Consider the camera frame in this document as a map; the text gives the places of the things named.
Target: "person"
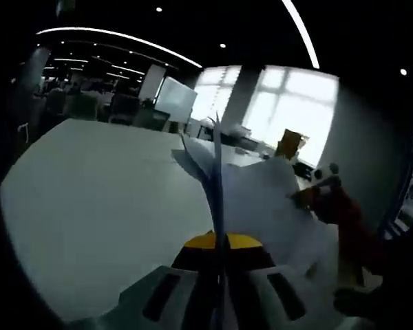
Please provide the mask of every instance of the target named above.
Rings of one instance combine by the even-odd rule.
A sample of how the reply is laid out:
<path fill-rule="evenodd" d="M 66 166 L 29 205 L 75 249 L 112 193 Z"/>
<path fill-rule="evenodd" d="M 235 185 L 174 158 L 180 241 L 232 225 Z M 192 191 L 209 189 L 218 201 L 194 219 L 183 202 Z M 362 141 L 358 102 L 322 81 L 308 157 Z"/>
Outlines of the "person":
<path fill-rule="evenodd" d="M 76 95 L 80 93 L 80 87 L 76 82 L 66 91 L 68 95 Z"/>
<path fill-rule="evenodd" d="M 319 220 L 338 225 L 340 254 L 383 276 L 382 285 L 369 294 L 340 289 L 335 293 L 335 308 L 348 316 L 367 318 L 378 329 L 411 329 L 413 226 L 389 241 L 376 238 L 362 226 L 360 207 L 333 178 L 293 198 L 314 211 Z"/>
<path fill-rule="evenodd" d="M 103 112 L 105 99 L 104 99 L 100 84 L 98 83 L 92 84 L 89 91 L 82 91 L 81 94 L 95 98 L 97 114 L 100 114 L 101 112 Z"/>

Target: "curved light strip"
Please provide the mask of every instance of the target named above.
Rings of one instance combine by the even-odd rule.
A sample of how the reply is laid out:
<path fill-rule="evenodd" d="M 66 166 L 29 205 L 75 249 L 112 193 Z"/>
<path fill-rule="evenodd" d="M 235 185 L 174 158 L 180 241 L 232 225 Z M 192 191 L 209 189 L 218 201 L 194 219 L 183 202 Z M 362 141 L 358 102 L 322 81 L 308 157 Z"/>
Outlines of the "curved light strip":
<path fill-rule="evenodd" d="M 119 78 L 124 78 L 124 79 L 130 79 L 129 77 L 120 76 L 119 74 L 111 74 L 110 72 L 107 72 L 107 74 L 108 74 L 109 76 L 113 76 L 113 77 L 119 77 Z"/>
<path fill-rule="evenodd" d="M 76 60 L 74 58 L 54 58 L 54 61 L 70 61 L 70 62 L 88 63 L 88 60 Z"/>
<path fill-rule="evenodd" d="M 185 56 L 182 56 L 176 52 L 173 52 L 172 50 L 165 48 L 163 46 L 156 45 L 155 43 L 151 43 L 150 41 L 144 40 L 144 39 L 139 39 L 136 38 L 135 36 L 129 36 L 128 34 L 123 34 L 119 32 L 113 32 L 113 31 L 108 31 L 108 30 L 102 30 L 102 29 L 94 29 L 92 27 L 54 27 L 52 29 L 46 29 L 42 30 L 40 32 L 37 32 L 36 34 L 43 34 L 43 33 L 48 33 L 48 32 L 55 32 L 55 31 L 90 31 L 90 32 L 100 32 L 100 33 L 106 33 L 106 34 L 111 34 L 112 36 L 120 36 L 122 38 L 138 41 L 139 43 L 144 43 L 145 45 L 155 47 L 159 50 L 162 50 L 166 53 L 169 53 L 171 55 L 177 56 L 178 58 L 181 58 L 182 60 L 191 63 L 192 65 L 195 65 L 196 67 L 202 68 L 202 66 L 199 63 L 194 62 L 193 60 L 190 60 L 189 58 L 186 58 Z"/>
<path fill-rule="evenodd" d="M 301 19 L 297 9 L 295 9 L 295 6 L 291 0 L 282 0 L 282 1 L 283 1 L 284 6 L 289 12 L 289 15 L 294 20 L 294 23 L 297 26 L 298 31 L 300 32 L 304 45 L 306 46 L 306 49 L 308 50 L 308 54 L 310 57 L 310 61 L 312 62 L 312 66 L 315 69 L 319 69 L 317 55 L 315 53 L 315 49 L 312 44 L 312 41 L 310 41 L 308 30 L 306 30 L 306 27 L 304 26 L 303 20 Z"/>
<path fill-rule="evenodd" d="M 125 71 L 131 71 L 131 72 L 134 72 L 135 74 L 142 74 L 143 76 L 145 75 L 144 72 L 140 72 L 140 71 L 136 71 L 136 70 L 132 70 L 132 69 L 127 69 L 126 67 L 119 67 L 117 65 L 112 65 L 112 67 L 115 67 L 116 69 L 125 70 Z"/>

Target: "bright window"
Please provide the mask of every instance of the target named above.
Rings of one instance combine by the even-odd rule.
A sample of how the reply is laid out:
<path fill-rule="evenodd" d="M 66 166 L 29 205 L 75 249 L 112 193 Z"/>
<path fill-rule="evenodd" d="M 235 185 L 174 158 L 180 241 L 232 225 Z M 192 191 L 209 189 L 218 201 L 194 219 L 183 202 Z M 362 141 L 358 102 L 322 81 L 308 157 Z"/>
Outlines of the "bright window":
<path fill-rule="evenodd" d="M 200 74 L 194 88 L 198 96 L 191 112 L 193 119 L 215 118 L 216 113 L 222 119 L 240 69 L 240 66 L 212 67 Z"/>
<path fill-rule="evenodd" d="M 285 67 L 267 67 L 243 125 L 251 137 L 275 148 L 289 129 L 308 136 L 298 159 L 318 165 L 332 123 L 338 80 L 334 76 Z"/>

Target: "black ceiling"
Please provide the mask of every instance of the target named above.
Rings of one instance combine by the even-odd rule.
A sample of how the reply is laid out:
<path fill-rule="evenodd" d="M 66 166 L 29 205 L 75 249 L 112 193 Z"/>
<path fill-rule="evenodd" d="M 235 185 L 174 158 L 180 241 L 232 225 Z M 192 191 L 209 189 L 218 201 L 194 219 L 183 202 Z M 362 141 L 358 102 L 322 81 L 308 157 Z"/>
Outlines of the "black ceiling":
<path fill-rule="evenodd" d="M 339 76 L 366 97 L 413 102 L 413 5 L 402 1 L 293 0 L 313 42 L 320 70 Z M 40 26 L 80 26 L 129 34 L 177 52 L 203 67 L 285 65 L 312 68 L 303 40 L 282 0 L 132 1 L 76 0 L 75 10 Z M 197 67 L 158 49 L 95 32 L 52 32 L 54 57 L 98 53 L 117 65 L 147 70 Z M 130 54 L 138 52 L 156 60 Z M 400 69 L 408 71 L 402 76 Z"/>

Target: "white table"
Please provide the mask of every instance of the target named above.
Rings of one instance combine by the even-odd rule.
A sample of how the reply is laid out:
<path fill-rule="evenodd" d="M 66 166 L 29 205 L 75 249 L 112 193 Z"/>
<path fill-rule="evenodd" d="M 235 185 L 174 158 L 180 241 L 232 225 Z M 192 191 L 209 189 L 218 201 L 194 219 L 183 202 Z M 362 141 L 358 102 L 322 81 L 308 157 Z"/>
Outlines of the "white table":
<path fill-rule="evenodd" d="M 171 156 L 182 148 L 174 134 L 67 120 L 12 167 L 0 191 L 10 239 L 63 320 L 112 308 L 122 290 L 212 229 L 200 183 Z M 227 146 L 223 160 L 260 161 Z"/>

